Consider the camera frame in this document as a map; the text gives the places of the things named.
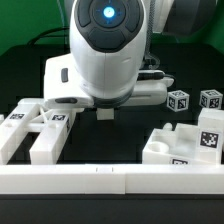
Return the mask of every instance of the white cube with marker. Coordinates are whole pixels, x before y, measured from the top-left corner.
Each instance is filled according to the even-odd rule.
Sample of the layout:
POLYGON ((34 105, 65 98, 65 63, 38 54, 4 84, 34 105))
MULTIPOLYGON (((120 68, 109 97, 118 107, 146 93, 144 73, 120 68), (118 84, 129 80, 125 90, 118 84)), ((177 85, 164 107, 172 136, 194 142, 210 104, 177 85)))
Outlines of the white cube with marker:
POLYGON ((195 158, 221 164, 223 132, 215 129, 201 129, 198 135, 195 158))
POLYGON ((223 94, 215 89, 201 91, 199 105, 210 109, 221 109, 223 94))
POLYGON ((167 107, 175 112, 187 110, 189 106, 189 98, 190 95, 181 90, 169 92, 167 97, 167 107))

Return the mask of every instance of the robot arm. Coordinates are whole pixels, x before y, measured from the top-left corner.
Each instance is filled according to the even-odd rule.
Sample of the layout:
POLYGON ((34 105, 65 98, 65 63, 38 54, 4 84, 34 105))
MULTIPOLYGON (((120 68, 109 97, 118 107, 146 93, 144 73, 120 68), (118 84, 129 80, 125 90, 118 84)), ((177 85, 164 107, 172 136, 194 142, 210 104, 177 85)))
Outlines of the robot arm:
MULTIPOLYGON (((179 3, 188 5, 187 2, 193 1, 195 0, 155 1, 153 31, 165 30, 171 8, 178 8, 179 3)), ((216 0, 202 1, 210 1, 216 5, 216 0)), ((167 87, 172 85, 172 79, 137 80, 145 54, 148 20, 151 18, 150 2, 73 2, 70 22, 71 54, 50 59, 46 64, 44 98, 49 108, 114 108, 165 102, 167 87)))

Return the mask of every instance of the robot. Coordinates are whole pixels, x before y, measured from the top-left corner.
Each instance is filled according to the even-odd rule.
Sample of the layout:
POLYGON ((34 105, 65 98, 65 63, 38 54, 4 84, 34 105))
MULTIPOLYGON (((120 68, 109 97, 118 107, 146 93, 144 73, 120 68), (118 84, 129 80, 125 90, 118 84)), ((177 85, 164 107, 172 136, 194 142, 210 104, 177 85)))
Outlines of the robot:
POLYGON ((110 109, 165 102, 173 77, 152 67, 141 70, 151 59, 152 32, 191 34, 207 22, 217 2, 75 0, 74 4, 65 3, 71 15, 71 53, 46 63, 44 100, 49 109, 110 109), (176 25, 174 13, 179 21, 176 25))

